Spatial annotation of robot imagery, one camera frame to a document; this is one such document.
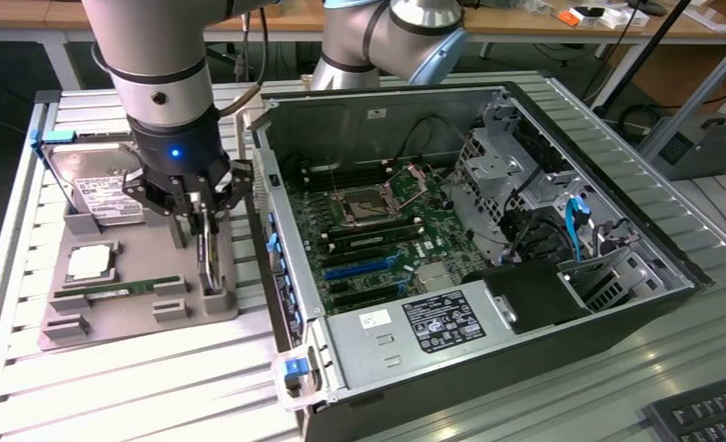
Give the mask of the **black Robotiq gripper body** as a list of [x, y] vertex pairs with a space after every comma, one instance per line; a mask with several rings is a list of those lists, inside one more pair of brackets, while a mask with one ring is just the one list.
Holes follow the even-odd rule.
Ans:
[[142, 168], [163, 177], [220, 180], [229, 171], [229, 157], [220, 131], [220, 112], [206, 109], [197, 120], [178, 126], [157, 127], [129, 117]]

